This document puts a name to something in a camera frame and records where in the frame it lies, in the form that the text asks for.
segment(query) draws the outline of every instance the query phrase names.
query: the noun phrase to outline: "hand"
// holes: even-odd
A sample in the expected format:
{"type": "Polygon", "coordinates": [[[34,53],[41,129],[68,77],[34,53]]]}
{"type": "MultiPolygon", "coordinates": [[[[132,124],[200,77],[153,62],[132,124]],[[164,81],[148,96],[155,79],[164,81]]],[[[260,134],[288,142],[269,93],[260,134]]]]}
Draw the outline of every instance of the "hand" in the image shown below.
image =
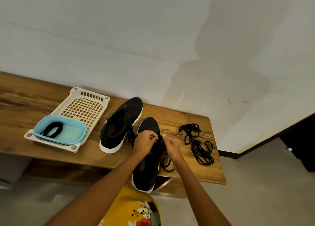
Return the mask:
{"type": "Polygon", "coordinates": [[[185,161],[178,144],[173,139],[169,138],[166,134],[163,134],[163,140],[166,145],[168,156],[173,160],[175,165],[185,161]]]}
{"type": "Polygon", "coordinates": [[[144,158],[151,150],[153,144],[158,140],[158,135],[151,130],[144,130],[139,133],[134,143],[134,153],[144,158]]]}

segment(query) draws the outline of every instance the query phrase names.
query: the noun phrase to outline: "person's left arm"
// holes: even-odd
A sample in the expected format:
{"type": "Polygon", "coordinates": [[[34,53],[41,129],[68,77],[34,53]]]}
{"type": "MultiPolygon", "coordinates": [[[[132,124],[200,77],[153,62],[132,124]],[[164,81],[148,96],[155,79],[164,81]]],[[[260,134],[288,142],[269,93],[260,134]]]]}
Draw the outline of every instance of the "person's left arm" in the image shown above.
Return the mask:
{"type": "Polygon", "coordinates": [[[70,202],[45,226],[97,226],[116,199],[137,164],[150,152],[158,136],[153,131],[139,133],[134,151],[109,174],[70,202]]]}

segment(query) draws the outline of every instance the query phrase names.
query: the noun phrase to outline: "yellow floral fabric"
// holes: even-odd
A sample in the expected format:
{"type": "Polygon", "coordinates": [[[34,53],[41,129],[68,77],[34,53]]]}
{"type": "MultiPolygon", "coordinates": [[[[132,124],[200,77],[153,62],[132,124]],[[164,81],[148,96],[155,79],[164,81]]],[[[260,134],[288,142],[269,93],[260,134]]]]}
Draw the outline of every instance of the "yellow floral fabric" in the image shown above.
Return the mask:
{"type": "Polygon", "coordinates": [[[99,226],[160,226],[160,211],[153,198],[128,185],[119,192],[99,226]]]}

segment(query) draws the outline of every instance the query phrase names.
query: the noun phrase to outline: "shoe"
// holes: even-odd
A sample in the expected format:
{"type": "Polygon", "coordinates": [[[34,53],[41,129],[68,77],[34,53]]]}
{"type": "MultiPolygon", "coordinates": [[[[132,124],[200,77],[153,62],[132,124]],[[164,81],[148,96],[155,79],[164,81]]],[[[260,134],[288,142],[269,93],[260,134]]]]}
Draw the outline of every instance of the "shoe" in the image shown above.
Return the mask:
{"type": "Polygon", "coordinates": [[[160,134],[158,123],[154,118],[145,118],[138,128],[137,134],[144,130],[155,132],[159,139],[153,144],[147,156],[134,169],[131,184],[141,192],[151,193],[158,177],[160,158],[163,152],[166,151],[166,146],[160,134]]]}
{"type": "Polygon", "coordinates": [[[100,133],[100,149],[115,153],[122,146],[128,129],[140,119],[143,103],[139,97],[126,101],[109,117],[100,133]]]}

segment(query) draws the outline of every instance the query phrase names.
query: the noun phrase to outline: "shoe sole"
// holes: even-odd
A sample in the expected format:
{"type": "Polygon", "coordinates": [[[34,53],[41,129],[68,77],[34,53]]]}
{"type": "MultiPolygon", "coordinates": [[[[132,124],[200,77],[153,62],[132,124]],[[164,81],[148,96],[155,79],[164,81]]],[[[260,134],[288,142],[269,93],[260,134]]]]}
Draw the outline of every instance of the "shoe sole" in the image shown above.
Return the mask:
{"type": "MultiPolygon", "coordinates": [[[[142,110],[141,110],[141,112],[140,112],[140,115],[139,115],[138,118],[133,122],[132,125],[136,124],[137,121],[140,119],[140,117],[141,117],[141,115],[142,115],[142,111],[143,111],[143,106],[142,106],[142,110]]],[[[117,152],[117,151],[120,149],[120,147],[123,145],[123,142],[124,142],[124,139],[125,139],[126,135],[127,135],[127,133],[125,134],[125,136],[124,136],[123,140],[120,142],[120,144],[117,145],[115,148],[111,148],[111,149],[106,148],[106,147],[104,147],[104,146],[102,145],[102,143],[100,142],[100,149],[101,149],[101,151],[102,151],[102,152],[105,152],[105,153],[108,153],[108,154],[112,154],[112,153],[117,152]]]]}
{"type": "MultiPolygon", "coordinates": [[[[138,129],[137,129],[137,134],[138,134],[138,132],[139,132],[139,128],[140,128],[142,122],[140,123],[140,125],[139,125],[139,127],[138,127],[138,129]]],[[[153,191],[154,186],[155,186],[155,183],[154,183],[153,187],[152,187],[151,189],[147,190],[147,191],[145,191],[145,190],[140,190],[140,189],[138,189],[138,188],[136,187],[136,185],[135,185],[135,183],[134,183],[134,174],[132,173],[131,185],[132,185],[132,187],[133,187],[134,189],[136,189],[136,190],[138,190],[138,191],[140,191],[140,192],[144,192],[144,193],[149,194],[149,193],[151,193],[151,192],[153,191]]]]}
{"type": "Polygon", "coordinates": [[[135,185],[135,183],[134,183],[134,174],[132,174],[132,177],[131,177],[131,185],[132,185],[132,187],[133,187],[134,189],[136,189],[136,190],[138,190],[138,191],[140,191],[140,192],[149,194],[149,193],[151,193],[151,192],[153,191],[154,186],[155,186],[155,183],[154,183],[153,187],[152,187],[151,189],[147,190],[147,191],[145,191],[145,190],[140,190],[140,189],[138,189],[138,188],[136,187],[136,185],[135,185]]]}

